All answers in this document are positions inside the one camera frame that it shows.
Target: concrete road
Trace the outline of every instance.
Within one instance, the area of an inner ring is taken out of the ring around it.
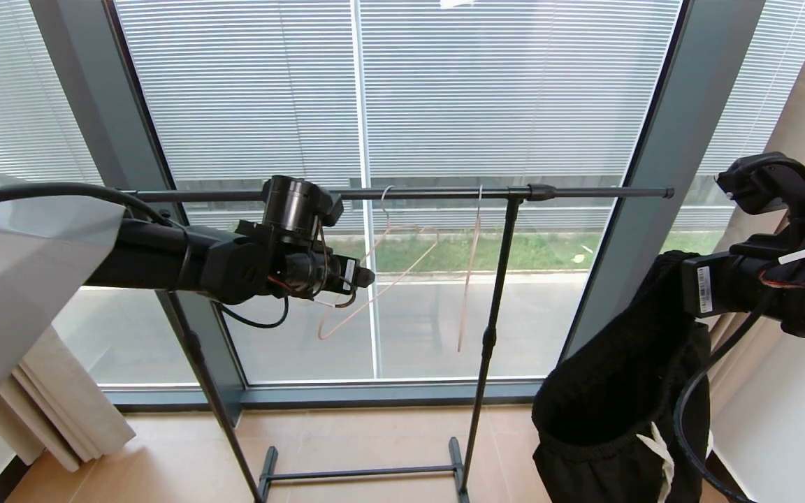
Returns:
[[[584,280],[584,274],[509,277],[491,375],[544,376],[552,369]],[[317,326],[328,308],[306,300],[291,300],[291,314],[280,328],[258,330],[233,319],[228,326],[252,381],[373,379],[375,372],[385,379],[473,377],[491,281],[472,281],[461,351],[456,347],[464,286],[455,279],[399,283],[384,293],[376,300],[374,337],[366,308],[328,340],[318,340]],[[366,300],[363,294],[354,306],[329,312],[325,331]],[[281,308],[280,300],[255,298],[236,311],[271,321]],[[83,290],[58,316],[55,328],[100,383],[194,381],[153,292]]]

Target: clothing rack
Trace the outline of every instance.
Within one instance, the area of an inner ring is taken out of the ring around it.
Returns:
[[[264,201],[260,191],[129,191],[146,203],[234,203],[234,201]],[[458,503],[470,503],[467,496],[467,478],[472,467],[474,443],[477,439],[477,426],[480,420],[480,411],[483,407],[483,396],[486,391],[486,380],[489,376],[489,362],[493,357],[496,341],[496,321],[499,318],[499,309],[502,304],[502,289],[505,287],[505,272],[508,270],[508,255],[511,252],[512,238],[514,238],[514,225],[517,222],[518,207],[524,201],[536,203],[547,201],[550,198],[633,198],[633,197],[673,197],[672,188],[640,189],[632,187],[610,188],[556,188],[545,184],[530,184],[505,188],[484,189],[482,187],[432,187],[422,189],[392,188],[391,190],[363,188],[341,189],[332,191],[341,198],[351,201],[378,201],[378,200],[440,200],[441,198],[464,198],[464,200],[478,200],[478,198],[503,198],[508,201],[505,209],[505,227],[502,229],[502,244],[499,249],[499,261],[496,266],[493,299],[489,306],[489,321],[483,331],[483,348],[480,354],[480,369],[477,378],[477,390],[474,395],[474,408],[470,417],[470,429],[467,431],[467,449],[464,461],[461,459],[459,442],[456,437],[449,440],[448,465],[409,466],[402,468],[374,468],[370,470],[338,470],[328,472],[297,472],[297,474],[277,474],[275,464],[278,461],[278,449],[271,446],[266,452],[263,462],[263,471],[259,477],[259,487],[253,478],[248,462],[244,458],[234,432],[232,420],[229,417],[226,405],[218,393],[217,385],[210,374],[207,362],[201,353],[197,334],[189,327],[188,320],[182,312],[173,312],[179,323],[182,334],[180,342],[188,355],[189,363],[201,380],[201,388],[210,402],[210,407],[217,417],[232,452],[238,461],[240,471],[244,475],[250,493],[255,503],[266,503],[269,490],[273,483],[278,481],[312,480],[312,479],[338,479],[346,477],[374,477],[382,475],[400,474],[433,474],[433,472],[450,472],[456,478],[456,497]]]

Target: lawn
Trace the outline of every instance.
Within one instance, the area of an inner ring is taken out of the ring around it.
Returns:
[[[667,249],[709,254],[719,240],[719,232],[673,232],[664,243]],[[587,270],[597,252],[600,233],[517,233],[512,242],[509,270]],[[492,271],[498,260],[502,236],[487,233],[480,236],[474,256],[474,270]],[[377,248],[378,270],[403,271],[424,254],[434,239],[424,235],[389,238]],[[328,239],[336,254],[361,257],[362,239]],[[472,236],[470,233],[441,235],[437,247],[418,265],[415,272],[467,270]]]

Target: beige curtain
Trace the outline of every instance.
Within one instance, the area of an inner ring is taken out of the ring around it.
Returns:
[[[769,139],[766,151],[778,150],[805,165],[805,63],[785,110],[779,118],[776,130]],[[773,233],[785,225],[783,211],[772,214],[750,216],[741,210],[735,210],[732,219],[719,242],[716,251],[727,249],[735,242],[744,241],[751,233]],[[718,346],[724,337],[731,335],[745,319],[744,313],[722,315],[713,325],[713,344]],[[722,410],[738,388],[744,384],[754,369],[763,362],[767,354],[779,340],[781,329],[771,319],[760,319],[748,331],[741,343],[738,343],[718,366],[710,373],[710,399],[713,417]]]
[[[47,449],[72,472],[135,436],[51,327],[0,388],[0,434],[27,465]]]

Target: white venetian blind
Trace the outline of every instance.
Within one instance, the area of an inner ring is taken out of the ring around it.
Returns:
[[[27,0],[0,1],[0,173],[101,184]]]
[[[767,0],[699,175],[763,152],[805,61],[805,0]]]
[[[176,180],[359,178],[348,0],[117,0]]]
[[[679,0],[361,0],[380,175],[622,175]]]

